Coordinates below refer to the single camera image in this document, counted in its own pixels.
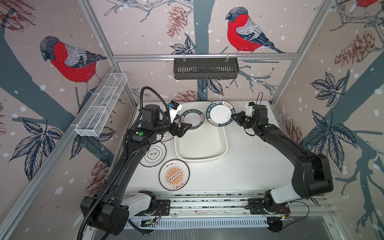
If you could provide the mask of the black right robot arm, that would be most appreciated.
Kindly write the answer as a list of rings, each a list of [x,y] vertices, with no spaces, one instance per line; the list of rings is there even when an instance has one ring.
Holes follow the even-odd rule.
[[[273,146],[294,166],[290,183],[265,192],[264,209],[274,213],[288,202],[332,192],[334,185],[329,159],[323,154],[306,150],[287,137],[279,127],[270,124],[267,106],[255,103],[251,106],[250,116],[241,111],[231,115],[231,118],[245,130],[253,130],[252,136],[258,136]]]

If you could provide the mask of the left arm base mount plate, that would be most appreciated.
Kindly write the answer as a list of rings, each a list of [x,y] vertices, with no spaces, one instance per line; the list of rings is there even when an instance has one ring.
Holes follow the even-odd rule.
[[[140,212],[135,215],[135,217],[159,217],[159,216],[169,216],[171,208],[170,200],[157,200],[157,206],[152,213]]]

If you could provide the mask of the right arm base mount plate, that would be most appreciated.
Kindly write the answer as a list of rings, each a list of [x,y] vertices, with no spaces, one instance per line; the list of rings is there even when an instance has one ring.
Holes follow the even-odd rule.
[[[287,203],[276,204],[264,199],[248,199],[246,209],[252,215],[290,215],[291,211]]]

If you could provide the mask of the green rim plate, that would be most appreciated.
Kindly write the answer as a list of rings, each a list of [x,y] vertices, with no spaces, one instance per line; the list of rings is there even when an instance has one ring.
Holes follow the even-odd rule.
[[[226,101],[216,101],[211,103],[206,110],[206,117],[209,123],[215,127],[225,127],[233,119],[236,113],[234,106]]]
[[[181,124],[191,124],[190,130],[198,129],[205,121],[205,115],[196,109],[186,110],[180,116]]]

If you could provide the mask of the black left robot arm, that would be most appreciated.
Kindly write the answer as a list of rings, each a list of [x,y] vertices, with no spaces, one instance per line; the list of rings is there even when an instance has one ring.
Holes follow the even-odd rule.
[[[109,235],[118,235],[138,213],[152,213],[157,206],[156,194],[150,191],[139,191],[131,197],[127,205],[123,205],[123,197],[137,166],[147,154],[157,136],[170,133],[179,138],[191,128],[191,124],[177,124],[174,119],[182,105],[171,101],[162,111],[158,105],[146,105],[132,127],[123,138],[123,153],[101,189],[92,197],[84,197],[81,210],[84,220],[80,225],[77,239],[83,238],[87,226],[105,232],[103,239]]]

